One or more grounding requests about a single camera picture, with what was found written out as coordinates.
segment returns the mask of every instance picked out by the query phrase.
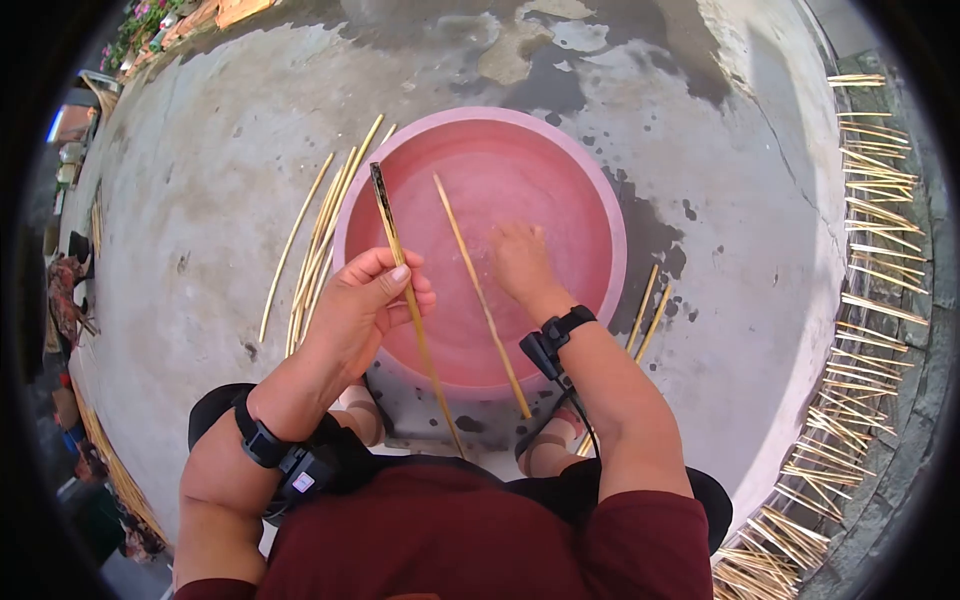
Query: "pink basin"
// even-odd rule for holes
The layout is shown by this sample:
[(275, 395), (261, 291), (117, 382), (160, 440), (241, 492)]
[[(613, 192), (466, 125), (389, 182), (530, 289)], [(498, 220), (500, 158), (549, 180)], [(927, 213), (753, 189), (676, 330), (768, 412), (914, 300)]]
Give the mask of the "pink basin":
[[(427, 344), (453, 397), (510, 398), (493, 344), (432, 174), (444, 183), (500, 339), (526, 390), (542, 384), (519, 340), (539, 327), (493, 279), (487, 236), (498, 222), (542, 225), (554, 270), (573, 296), (609, 323), (626, 271), (620, 208), (593, 159), (541, 120), (504, 108), (455, 108), (403, 128), (357, 171), (334, 236), (334, 267), (387, 246), (370, 179), (379, 161), (400, 242), (426, 258), (437, 310), (424, 320)], [(429, 389), (411, 325), (386, 337), (378, 359)]]

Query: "black cable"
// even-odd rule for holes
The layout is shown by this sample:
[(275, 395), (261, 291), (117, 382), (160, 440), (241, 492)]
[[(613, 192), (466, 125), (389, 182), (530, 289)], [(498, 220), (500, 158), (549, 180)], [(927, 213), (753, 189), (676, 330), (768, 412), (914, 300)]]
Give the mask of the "black cable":
[(587, 413), (584, 411), (583, 407), (580, 406), (580, 398), (573, 397), (577, 393), (577, 390), (572, 385), (570, 387), (566, 387), (563, 383), (561, 383), (559, 377), (554, 379), (554, 382), (560, 386), (562, 391), (560, 394), (560, 399), (557, 400), (557, 405), (554, 406), (554, 412), (556, 412), (557, 409), (563, 405), (564, 400), (566, 400), (568, 397), (570, 398), (570, 402), (573, 404), (573, 407), (577, 409), (577, 412), (580, 413), (580, 418), (584, 420), (584, 426), (587, 428), (587, 433), (590, 435), (590, 441), (593, 442), (593, 452), (597, 459), (599, 459), (600, 444), (597, 443), (597, 438), (593, 434), (593, 427), (590, 426), (590, 421), (587, 419)]

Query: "fingernail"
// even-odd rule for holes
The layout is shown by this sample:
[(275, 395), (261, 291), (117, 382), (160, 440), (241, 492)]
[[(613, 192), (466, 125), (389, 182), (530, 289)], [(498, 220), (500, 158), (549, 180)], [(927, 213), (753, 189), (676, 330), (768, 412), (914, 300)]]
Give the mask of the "fingernail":
[(390, 277), (394, 281), (402, 281), (410, 275), (410, 267), (406, 265), (400, 265), (399, 267), (390, 271)]

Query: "wet concrete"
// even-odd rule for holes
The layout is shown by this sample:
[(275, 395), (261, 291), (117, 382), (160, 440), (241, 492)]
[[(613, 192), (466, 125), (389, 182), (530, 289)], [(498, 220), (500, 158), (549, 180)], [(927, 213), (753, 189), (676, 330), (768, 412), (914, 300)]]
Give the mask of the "wet concrete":
[[(514, 108), (579, 140), (617, 195), (628, 267), (611, 332), (625, 342), (655, 263), (641, 331), (673, 285), (643, 368), (736, 524), (795, 438), (836, 311), (842, 174), (823, 76), (785, 0), (285, 0), (172, 52), (94, 140), (61, 228), (86, 229), (102, 178), (103, 333), (79, 352), (86, 395), (173, 537), (193, 402), (282, 358), (296, 268), (263, 344), (260, 315), (319, 163), (336, 151), (339, 164), (381, 111), (402, 127)], [(429, 391), (382, 366), (369, 377), (398, 436), (448, 439)], [(511, 479), (521, 428), (556, 393), (530, 394), (531, 421), (512, 398), (451, 409), (465, 443), (489, 451), (478, 462)]]

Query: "black wrist strap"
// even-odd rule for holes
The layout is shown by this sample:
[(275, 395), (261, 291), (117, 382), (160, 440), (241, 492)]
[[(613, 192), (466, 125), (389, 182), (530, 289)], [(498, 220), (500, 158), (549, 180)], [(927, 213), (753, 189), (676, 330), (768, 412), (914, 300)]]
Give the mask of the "black wrist strap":
[(247, 410), (249, 393), (249, 391), (241, 392), (233, 399), (233, 414), (237, 421), (237, 428), (240, 429), (240, 435), (243, 436), (243, 442), (240, 445), (243, 446), (247, 456), (261, 467), (275, 468), (293, 444), (278, 439), (266, 425), (253, 420), (250, 411)]
[(584, 323), (596, 320), (597, 318), (593, 316), (589, 308), (578, 304), (562, 317), (552, 317), (548, 319), (540, 330), (550, 345), (550, 353), (556, 354), (561, 346), (570, 341), (570, 331), (573, 331)]

